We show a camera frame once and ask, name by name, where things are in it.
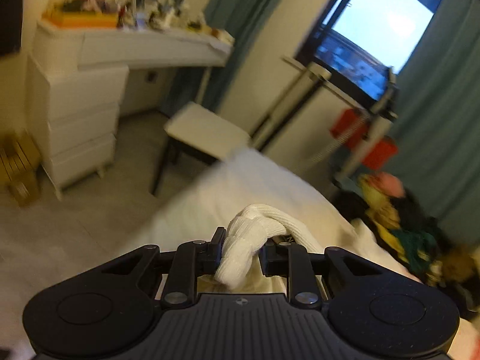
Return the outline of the pile of mixed clothes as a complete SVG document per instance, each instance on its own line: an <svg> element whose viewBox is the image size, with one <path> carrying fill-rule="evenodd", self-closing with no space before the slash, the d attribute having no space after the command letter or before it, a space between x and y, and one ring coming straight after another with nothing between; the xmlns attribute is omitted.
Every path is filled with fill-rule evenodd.
<svg viewBox="0 0 480 360"><path fill-rule="evenodd" d="M332 203L347 221L359 219L377 244L420 279L456 303L465 319L479 313L479 269L470 251L454 244L392 174L363 174L358 193L340 189Z"/></svg>

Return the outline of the white stool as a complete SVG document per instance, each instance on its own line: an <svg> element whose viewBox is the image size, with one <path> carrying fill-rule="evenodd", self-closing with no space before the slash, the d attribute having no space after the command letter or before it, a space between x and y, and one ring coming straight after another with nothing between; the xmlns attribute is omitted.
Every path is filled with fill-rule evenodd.
<svg viewBox="0 0 480 360"><path fill-rule="evenodd" d="M181 153L212 165L228 158L234 151L249 146L248 133L219 115L190 102L163 126L167 140L160 155L150 192L157 194L164 171Z"/></svg>

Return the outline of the cardboard boxes on floor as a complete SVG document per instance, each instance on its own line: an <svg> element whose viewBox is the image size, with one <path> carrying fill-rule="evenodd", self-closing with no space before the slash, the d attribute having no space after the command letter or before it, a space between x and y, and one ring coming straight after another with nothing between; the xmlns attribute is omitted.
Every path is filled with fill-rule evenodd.
<svg viewBox="0 0 480 360"><path fill-rule="evenodd" d="M20 207L40 197L40 164L41 154L28 133L1 135L1 190L6 190Z"/></svg>

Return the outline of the teal curtain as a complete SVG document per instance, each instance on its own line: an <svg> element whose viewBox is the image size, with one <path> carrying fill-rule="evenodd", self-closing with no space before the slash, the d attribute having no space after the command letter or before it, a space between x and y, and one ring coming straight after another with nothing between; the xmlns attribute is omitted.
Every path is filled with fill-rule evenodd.
<svg viewBox="0 0 480 360"><path fill-rule="evenodd" d="M178 7L185 0L173 0ZM202 97L202 105L216 111L247 57L260 31L281 0L209 0L203 10L206 24L218 31L220 40L232 43L224 67L211 70ZM202 73L196 67L177 70L172 86L160 112L171 117L189 101L194 100L201 86Z"/></svg>
<svg viewBox="0 0 480 360"><path fill-rule="evenodd" d="M398 79L386 166L456 239L479 238L479 0L442 0Z"/></svg>

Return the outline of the orange tray of toiletries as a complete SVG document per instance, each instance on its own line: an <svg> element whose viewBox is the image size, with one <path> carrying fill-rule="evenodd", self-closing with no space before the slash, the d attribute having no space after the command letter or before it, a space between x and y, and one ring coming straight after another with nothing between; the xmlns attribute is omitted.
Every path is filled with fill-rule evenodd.
<svg viewBox="0 0 480 360"><path fill-rule="evenodd" d="M115 29L124 13L120 0L49 0L41 19L59 29Z"/></svg>

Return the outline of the dark framed window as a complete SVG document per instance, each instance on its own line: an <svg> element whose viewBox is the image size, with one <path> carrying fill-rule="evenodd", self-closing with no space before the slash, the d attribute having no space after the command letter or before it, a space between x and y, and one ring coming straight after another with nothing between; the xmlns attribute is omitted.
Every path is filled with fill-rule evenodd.
<svg viewBox="0 0 480 360"><path fill-rule="evenodd" d="M326 68L335 89L365 108L408 62L442 0L329 0L295 58Z"/></svg>

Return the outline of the white dressing table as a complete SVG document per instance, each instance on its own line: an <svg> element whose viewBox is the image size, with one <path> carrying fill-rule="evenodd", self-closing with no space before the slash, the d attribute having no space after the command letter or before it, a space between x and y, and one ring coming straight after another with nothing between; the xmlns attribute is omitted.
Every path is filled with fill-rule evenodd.
<svg viewBox="0 0 480 360"><path fill-rule="evenodd" d="M223 67L233 47L181 29L61 29L40 20L28 55L28 130L58 197L114 159L120 103L133 69Z"/></svg>

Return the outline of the teal curtain right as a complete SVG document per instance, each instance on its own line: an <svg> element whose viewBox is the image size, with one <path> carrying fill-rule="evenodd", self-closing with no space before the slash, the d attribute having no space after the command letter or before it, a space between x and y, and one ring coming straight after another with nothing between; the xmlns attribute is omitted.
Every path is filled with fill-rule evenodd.
<svg viewBox="0 0 480 360"><path fill-rule="evenodd" d="M398 79L386 166L456 239L479 238L479 0L442 0Z"/></svg>

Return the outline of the red cloth on stand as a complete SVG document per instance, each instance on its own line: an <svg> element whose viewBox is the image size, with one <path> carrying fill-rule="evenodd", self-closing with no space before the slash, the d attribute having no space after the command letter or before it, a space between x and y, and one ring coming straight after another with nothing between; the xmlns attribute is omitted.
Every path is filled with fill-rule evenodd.
<svg viewBox="0 0 480 360"><path fill-rule="evenodd" d="M337 119L335 124L330 129L330 134L333 138L339 138L341 134L353 126L354 122L360 119L360 112L354 109L347 109L343 111L342 115ZM352 153L358 147L360 141L367 137L371 127L370 123L363 123L351 137L349 137L343 146L347 147ZM397 155L399 148L395 141L389 137L383 137L373 148L368 155L363 159L362 164L372 171L379 171L392 157Z"/></svg>

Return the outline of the teal curtain left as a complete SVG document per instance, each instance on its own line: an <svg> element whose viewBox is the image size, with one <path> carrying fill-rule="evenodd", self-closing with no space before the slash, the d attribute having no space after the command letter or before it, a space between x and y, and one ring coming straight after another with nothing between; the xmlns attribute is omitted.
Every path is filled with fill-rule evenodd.
<svg viewBox="0 0 480 360"><path fill-rule="evenodd" d="M178 7L185 0L173 0ZM232 43L224 67L211 70L202 97L202 105L216 111L247 57L260 31L281 0L209 0L203 10L206 24L218 31L220 40ZM189 101L194 100L201 86L202 73L196 67L177 70L172 86L160 112L171 117Z"/></svg>

